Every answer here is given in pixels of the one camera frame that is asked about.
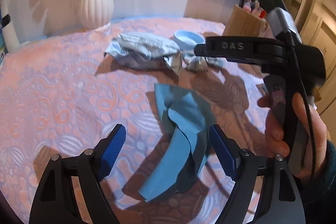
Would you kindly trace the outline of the light blue round bowl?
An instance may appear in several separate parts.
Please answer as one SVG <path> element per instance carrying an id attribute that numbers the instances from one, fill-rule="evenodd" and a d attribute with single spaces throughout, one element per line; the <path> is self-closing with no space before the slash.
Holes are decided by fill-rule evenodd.
<path id="1" fill-rule="evenodd" d="M 177 30 L 173 41 L 179 45 L 181 51 L 193 51 L 197 44 L 205 43 L 205 38 L 196 32 Z"/>

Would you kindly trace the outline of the tracker with green light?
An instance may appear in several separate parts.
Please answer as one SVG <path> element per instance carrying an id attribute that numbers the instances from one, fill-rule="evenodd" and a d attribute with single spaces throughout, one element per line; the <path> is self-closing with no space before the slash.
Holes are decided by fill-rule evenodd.
<path id="1" fill-rule="evenodd" d="M 295 39 L 302 44 L 294 19 L 288 12 L 283 0 L 259 0 L 261 7 L 266 11 L 273 36 L 291 31 Z"/>

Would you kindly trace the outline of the white snack packet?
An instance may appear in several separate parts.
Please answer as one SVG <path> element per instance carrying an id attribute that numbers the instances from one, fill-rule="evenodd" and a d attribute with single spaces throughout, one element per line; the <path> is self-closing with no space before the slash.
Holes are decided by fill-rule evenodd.
<path id="1" fill-rule="evenodd" d="M 170 70 L 179 76 L 182 70 L 182 53 L 171 39 L 146 32 L 123 32 L 112 39 L 105 55 L 120 65 L 140 70 Z"/>

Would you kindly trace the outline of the wooden pen holder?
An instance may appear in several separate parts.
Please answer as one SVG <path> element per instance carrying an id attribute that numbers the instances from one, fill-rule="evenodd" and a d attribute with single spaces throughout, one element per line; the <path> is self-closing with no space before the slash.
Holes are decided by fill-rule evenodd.
<path id="1" fill-rule="evenodd" d="M 233 8 L 223 36 L 263 36 L 268 27 L 265 18 L 266 11 L 258 0 L 240 0 Z"/>

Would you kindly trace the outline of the blue cloth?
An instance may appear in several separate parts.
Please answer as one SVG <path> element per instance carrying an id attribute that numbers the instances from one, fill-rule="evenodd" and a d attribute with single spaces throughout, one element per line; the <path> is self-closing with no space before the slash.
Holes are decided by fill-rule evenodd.
<path id="1" fill-rule="evenodd" d="M 146 202 L 191 188 L 209 156 L 209 129 L 216 122 L 210 104 L 191 89 L 156 84 L 154 95 L 169 146 L 138 191 Z"/>

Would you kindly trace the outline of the white desk lamp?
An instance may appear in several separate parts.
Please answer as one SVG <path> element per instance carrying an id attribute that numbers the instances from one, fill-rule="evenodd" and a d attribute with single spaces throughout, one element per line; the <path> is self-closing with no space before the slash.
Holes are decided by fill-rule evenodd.
<path id="1" fill-rule="evenodd" d="M 1 0 L 1 18 L 2 32 L 5 39 L 5 45 L 9 53 L 16 51 L 19 46 L 19 40 L 15 32 L 13 21 L 9 14 L 8 0 Z"/>

